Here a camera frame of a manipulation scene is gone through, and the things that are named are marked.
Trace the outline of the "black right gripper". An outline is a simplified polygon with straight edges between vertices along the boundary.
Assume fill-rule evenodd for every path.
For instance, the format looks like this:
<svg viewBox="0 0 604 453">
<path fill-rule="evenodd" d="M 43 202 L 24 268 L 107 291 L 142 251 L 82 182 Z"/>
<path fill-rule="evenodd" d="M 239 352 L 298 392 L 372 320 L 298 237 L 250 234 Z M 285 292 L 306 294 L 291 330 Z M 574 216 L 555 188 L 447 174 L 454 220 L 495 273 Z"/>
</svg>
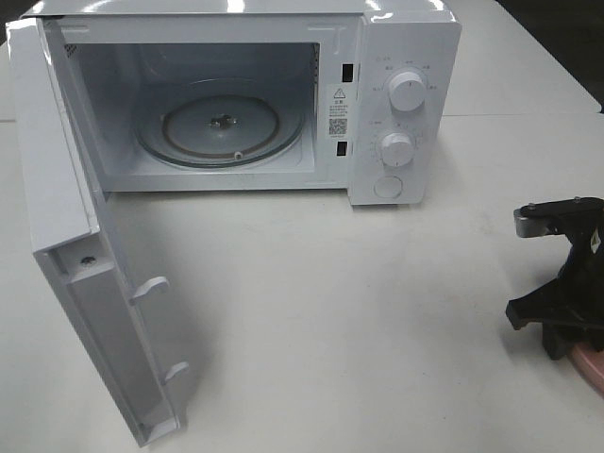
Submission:
<svg viewBox="0 0 604 453">
<path fill-rule="evenodd" d="M 575 197 L 529 203 L 513 212 L 520 238 L 564 235 L 571 243 L 557 278 L 508 302 L 514 330 L 542 326 L 542 346 L 559 360 L 576 344 L 603 351 L 603 200 Z"/>
</svg>

